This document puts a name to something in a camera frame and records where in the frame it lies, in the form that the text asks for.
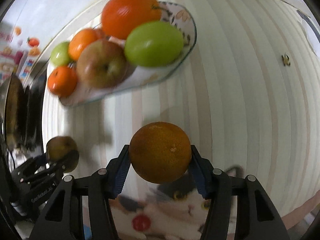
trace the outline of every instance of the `fruit bowl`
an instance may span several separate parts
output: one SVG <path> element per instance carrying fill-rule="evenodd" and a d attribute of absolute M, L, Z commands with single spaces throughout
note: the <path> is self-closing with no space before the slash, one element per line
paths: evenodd
<path fill-rule="evenodd" d="M 169 22 L 171 25 L 175 26 L 183 33 L 185 45 L 178 58 L 171 64 L 161 67 L 141 67 L 133 66 L 127 63 L 128 70 L 122 83 L 114 88 L 93 89 L 86 87 L 81 82 L 78 82 L 76 89 L 69 97 L 60 98 L 60 102 L 64 106 L 82 105 L 88 102 L 101 99 L 106 95 L 112 93 L 140 86 L 145 86 L 155 82 L 161 82 L 177 70 L 177 68 L 183 63 L 185 58 L 189 55 L 189 53 L 192 51 L 193 47 L 196 44 L 196 25 L 191 14 L 182 5 L 163 1 L 159 2 L 159 5 L 163 9 L 160 20 L 164 22 Z M 100 27 L 99 22 L 100 15 L 93 19 L 83 28 L 88 27 L 88 25 L 94 26 L 94 28 L 98 28 Z M 116 42 L 118 45 L 122 47 L 124 47 L 125 44 L 125 40 L 118 40 L 113 37 L 111 37 L 109 41 Z M 47 68 L 47 76 L 51 74 L 54 68 L 55 66 L 51 62 L 49 62 Z"/>

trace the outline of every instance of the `orange fruit held by gripper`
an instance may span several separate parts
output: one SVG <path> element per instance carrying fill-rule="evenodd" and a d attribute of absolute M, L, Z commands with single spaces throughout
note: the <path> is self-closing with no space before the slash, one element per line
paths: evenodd
<path fill-rule="evenodd" d="M 132 137 L 129 157 L 136 173 L 152 183 L 180 178 L 191 161 L 191 145 L 186 133 L 167 122 L 140 128 Z"/>

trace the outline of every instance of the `cat picture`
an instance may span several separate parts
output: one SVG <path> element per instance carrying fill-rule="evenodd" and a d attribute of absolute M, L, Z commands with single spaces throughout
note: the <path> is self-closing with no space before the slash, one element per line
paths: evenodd
<path fill-rule="evenodd" d="M 243 177 L 240 166 L 225 171 L 234 177 Z M 199 240 L 206 221 L 211 200 L 205 200 L 198 193 L 192 176 L 185 173 L 176 181 L 150 188 L 146 200 L 136 201 L 119 195 L 110 200 L 116 229 L 122 240 L 166 239 Z M 151 221 L 143 232 L 135 230 L 133 220 L 145 215 Z M 235 231 L 236 201 L 232 201 L 228 233 Z"/>

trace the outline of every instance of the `tangerine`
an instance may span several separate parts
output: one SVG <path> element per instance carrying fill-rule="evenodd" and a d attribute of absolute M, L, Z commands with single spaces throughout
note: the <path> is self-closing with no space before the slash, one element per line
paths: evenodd
<path fill-rule="evenodd" d="M 15 33 L 17 36 L 19 36 L 19 35 L 21 34 L 21 28 L 18 27 L 18 26 L 16 26 L 16 27 L 14 28 L 14 33 Z"/>
<path fill-rule="evenodd" d="M 191 145 L 178 126 L 154 122 L 133 135 L 129 157 L 136 173 L 146 181 L 171 182 L 186 172 L 191 161 Z"/>
<path fill-rule="evenodd" d="M 27 43 L 30 47 L 39 46 L 40 41 L 39 39 L 33 37 L 33 38 L 27 38 Z"/>
<path fill-rule="evenodd" d="M 134 28 L 160 18 L 157 0 L 110 0 L 102 10 L 101 23 L 106 35 L 125 40 Z"/>
<path fill-rule="evenodd" d="M 101 38 L 99 30 L 92 28 L 85 28 L 79 31 L 70 41 L 68 47 L 68 54 L 74 60 L 77 61 L 82 51 L 92 42 Z"/>
<path fill-rule="evenodd" d="M 38 46 L 32 47 L 32 49 L 29 51 L 29 56 L 38 56 L 40 55 L 41 51 L 39 50 Z"/>
<path fill-rule="evenodd" d="M 48 77 L 48 88 L 54 95 L 68 97 L 76 89 L 77 81 L 74 69 L 68 66 L 59 66 Z"/>

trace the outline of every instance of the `green apple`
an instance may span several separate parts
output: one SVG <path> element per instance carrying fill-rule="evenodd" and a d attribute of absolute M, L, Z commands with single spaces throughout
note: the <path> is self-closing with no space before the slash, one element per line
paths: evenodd
<path fill-rule="evenodd" d="M 56 66 L 68 65 L 72 59 L 68 54 L 69 41 L 59 43 L 51 52 L 50 60 Z"/>
<path fill-rule="evenodd" d="M 144 67 L 166 66 L 183 49 L 182 33 L 166 22 L 149 22 L 135 28 L 128 36 L 124 54 L 127 60 Z"/>

